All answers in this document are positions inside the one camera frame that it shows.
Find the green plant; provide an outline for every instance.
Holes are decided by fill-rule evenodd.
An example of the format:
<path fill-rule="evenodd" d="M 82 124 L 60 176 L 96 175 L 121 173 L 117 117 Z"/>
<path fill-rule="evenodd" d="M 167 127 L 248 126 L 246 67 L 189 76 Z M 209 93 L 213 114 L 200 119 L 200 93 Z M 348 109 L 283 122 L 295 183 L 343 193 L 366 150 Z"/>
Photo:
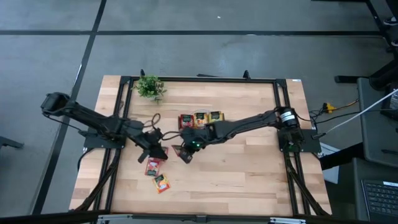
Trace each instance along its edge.
<path fill-rule="evenodd" d="M 163 87 L 164 82 L 160 81 L 157 76 L 145 75 L 140 77 L 134 88 L 138 90 L 140 96 L 153 98 L 156 102 L 159 102 L 162 100 L 163 93 L 167 91 Z"/>

